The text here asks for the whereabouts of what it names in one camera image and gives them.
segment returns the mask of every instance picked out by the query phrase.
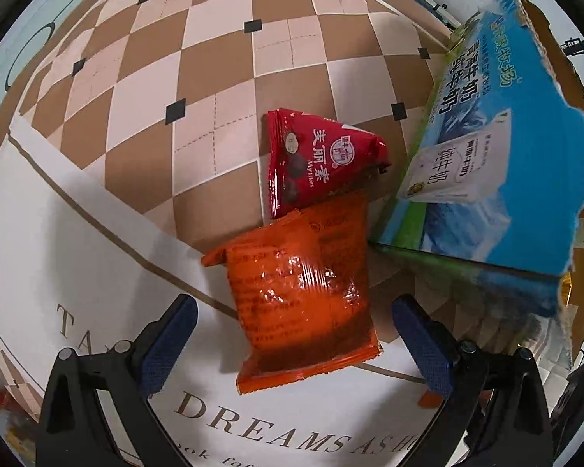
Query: brown cardboard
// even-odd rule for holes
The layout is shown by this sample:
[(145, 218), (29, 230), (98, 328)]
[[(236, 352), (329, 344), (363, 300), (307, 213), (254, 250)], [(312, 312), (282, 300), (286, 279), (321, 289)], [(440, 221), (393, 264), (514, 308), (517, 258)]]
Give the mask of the brown cardboard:
[[(571, 106), (584, 112), (584, 86), (575, 72), (573, 64), (565, 56), (558, 42), (556, 42), (549, 29), (549, 22), (545, 15), (528, 0), (522, 1), (540, 41), (547, 50), (547, 57), (562, 88), (565, 100)], [(584, 209), (580, 214), (580, 218), (584, 218)], [(576, 248), (573, 250), (569, 304), (578, 307), (571, 332), (573, 359), (575, 359), (584, 342), (584, 249)]]

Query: food package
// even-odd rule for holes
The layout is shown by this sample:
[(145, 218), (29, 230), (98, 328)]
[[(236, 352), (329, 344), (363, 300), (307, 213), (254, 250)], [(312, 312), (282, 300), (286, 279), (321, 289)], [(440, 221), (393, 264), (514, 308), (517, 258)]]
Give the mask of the food package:
[(202, 259), (227, 263), (252, 353), (248, 393), (324, 374), (381, 353), (368, 303), (362, 193), (336, 197), (241, 235)]
[(270, 216), (277, 219), (390, 165), (378, 136), (288, 109), (266, 114), (270, 136)]

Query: blue gripper pad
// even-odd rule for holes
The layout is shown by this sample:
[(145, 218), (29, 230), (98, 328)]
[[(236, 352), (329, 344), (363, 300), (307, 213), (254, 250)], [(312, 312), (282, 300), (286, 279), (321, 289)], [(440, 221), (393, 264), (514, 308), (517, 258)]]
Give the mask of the blue gripper pad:
[(397, 298), (392, 303), (392, 318), (428, 388), (444, 399), (448, 398), (454, 387), (454, 363), (433, 338), (435, 322), (411, 295)]
[(180, 302), (174, 302), (160, 318), (160, 321), (167, 321), (166, 326), (158, 333), (142, 360), (141, 393), (145, 397), (162, 390), (188, 338), (197, 326), (199, 311), (195, 299), (189, 295), (180, 295), (178, 300)]

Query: screw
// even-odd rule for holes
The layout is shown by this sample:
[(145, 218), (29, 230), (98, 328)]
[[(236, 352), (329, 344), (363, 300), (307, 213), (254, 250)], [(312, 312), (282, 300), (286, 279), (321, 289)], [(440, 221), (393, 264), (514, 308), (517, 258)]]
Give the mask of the screw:
[(67, 360), (72, 356), (72, 354), (73, 354), (72, 348), (63, 348), (58, 352), (58, 357), (61, 360)]
[(478, 346), (476, 346), (471, 341), (461, 342), (461, 351), (463, 351), (464, 353), (472, 354), (472, 353), (475, 353), (477, 349), (478, 349)]
[(130, 341), (119, 341), (114, 345), (114, 350), (117, 353), (126, 353), (131, 347), (132, 343)]
[(517, 349), (517, 353), (524, 360), (532, 360), (532, 352), (528, 348), (519, 348)]

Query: orange plastic wrapper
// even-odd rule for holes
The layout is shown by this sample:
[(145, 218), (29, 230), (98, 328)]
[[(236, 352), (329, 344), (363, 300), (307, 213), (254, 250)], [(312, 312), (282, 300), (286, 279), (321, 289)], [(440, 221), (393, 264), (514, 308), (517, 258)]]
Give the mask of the orange plastic wrapper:
[(240, 393), (300, 381), (381, 353), (368, 304), (362, 193), (294, 210), (202, 258), (227, 263), (252, 348)]

